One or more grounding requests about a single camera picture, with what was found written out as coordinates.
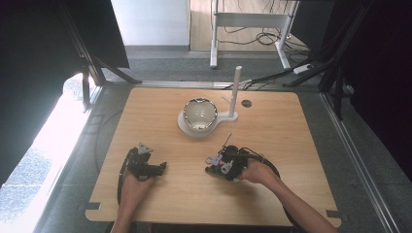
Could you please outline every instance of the small black circle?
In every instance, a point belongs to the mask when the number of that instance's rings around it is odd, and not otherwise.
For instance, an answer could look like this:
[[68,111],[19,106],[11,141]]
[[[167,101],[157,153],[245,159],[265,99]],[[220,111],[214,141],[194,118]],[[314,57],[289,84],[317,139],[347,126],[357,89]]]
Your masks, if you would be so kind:
[[252,107],[252,101],[250,100],[243,100],[242,101],[242,106],[245,108],[251,108]]

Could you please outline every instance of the wooden tabletop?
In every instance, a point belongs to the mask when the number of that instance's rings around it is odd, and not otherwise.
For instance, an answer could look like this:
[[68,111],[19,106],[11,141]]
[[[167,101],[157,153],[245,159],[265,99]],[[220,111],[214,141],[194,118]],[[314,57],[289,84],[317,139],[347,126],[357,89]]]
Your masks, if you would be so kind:
[[[299,100],[294,93],[239,91],[239,118],[222,122],[208,137],[198,139],[178,126],[188,100],[204,97],[229,110],[231,90],[136,87],[130,92],[109,147],[91,203],[90,220],[113,221],[117,214],[118,175],[128,151],[143,143],[154,149],[150,164],[167,161],[134,219],[159,223],[291,225],[279,200],[264,186],[231,183],[205,172],[205,160],[227,145],[262,153],[279,170],[282,180],[323,216],[337,211]],[[242,106],[249,100],[252,107]],[[334,225],[340,218],[328,218]]]

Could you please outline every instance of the white desk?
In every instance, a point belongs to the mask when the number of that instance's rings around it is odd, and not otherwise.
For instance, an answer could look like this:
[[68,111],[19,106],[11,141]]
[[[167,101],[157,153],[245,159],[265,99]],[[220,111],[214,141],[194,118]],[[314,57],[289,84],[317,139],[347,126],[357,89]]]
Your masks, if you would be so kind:
[[267,27],[267,28],[283,28],[282,37],[279,42],[276,42],[276,50],[282,61],[285,70],[290,69],[291,65],[284,52],[286,37],[291,30],[292,20],[296,6],[299,1],[291,1],[291,8],[287,15],[274,14],[245,14],[245,13],[219,13],[219,0],[215,0],[215,11],[213,12],[213,36],[212,46],[210,50],[210,67],[216,69],[218,67],[218,27]]

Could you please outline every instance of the white stand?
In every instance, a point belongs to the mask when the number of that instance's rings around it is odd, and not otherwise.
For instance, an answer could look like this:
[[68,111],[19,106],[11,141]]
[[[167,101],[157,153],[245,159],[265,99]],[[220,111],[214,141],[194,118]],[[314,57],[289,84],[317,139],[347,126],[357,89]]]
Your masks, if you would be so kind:
[[213,131],[216,129],[216,127],[219,125],[219,123],[224,122],[224,121],[234,121],[238,118],[238,114],[235,112],[232,117],[229,116],[229,112],[223,112],[223,113],[218,113],[218,117],[216,119],[216,124],[212,128],[210,128],[206,132],[194,132],[188,128],[188,126],[185,123],[185,118],[183,117],[183,111],[179,113],[178,116],[178,125],[184,131],[186,134],[193,138],[206,138],[209,136]]
[[291,65],[285,55],[284,45],[286,38],[291,30],[294,12],[299,1],[292,1],[291,8],[287,15],[273,14],[244,14],[244,13],[219,13],[219,0],[215,0],[215,11],[213,12],[213,35],[212,46],[210,49],[210,68],[218,67],[218,27],[267,27],[283,28],[280,42],[276,42],[276,50],[279,53],[282,65],[285,70],[290,69]]
[[185,117],[183,116],[183,111],[181,111],[178,115],[178,125],[184,131],[186,134],[193,138],[205,138],[209,136],[215,129],[218,127],[218,125],[221,122],[224,121],[234,121],[236,120],[239,115],[237,112],[234,111],[235,105],[236,105],[236,99],[237,99],[237,91],[239,89],[239,81],[240,81],[240,75],[242,73],[242,66],[237,66],[235,73],[234,73],[234,80],[233,80],[233,89],[232,89],[232,96],[230,100],[230,109],[227,112],[218,112],[218,115],[216,117],[216,123],[213,124],[212,128],[209,128],[205,132],[195,132],[191,130],[188,125],[185,123]]

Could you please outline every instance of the metal bowl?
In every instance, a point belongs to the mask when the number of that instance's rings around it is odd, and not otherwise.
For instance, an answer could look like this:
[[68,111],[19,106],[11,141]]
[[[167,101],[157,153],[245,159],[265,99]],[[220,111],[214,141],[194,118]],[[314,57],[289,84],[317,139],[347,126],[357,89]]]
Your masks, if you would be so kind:
[[218,110],[212,101],[196,98],[188,101],[183,109],[185,124],[194,132],[207,132],[217,121]]

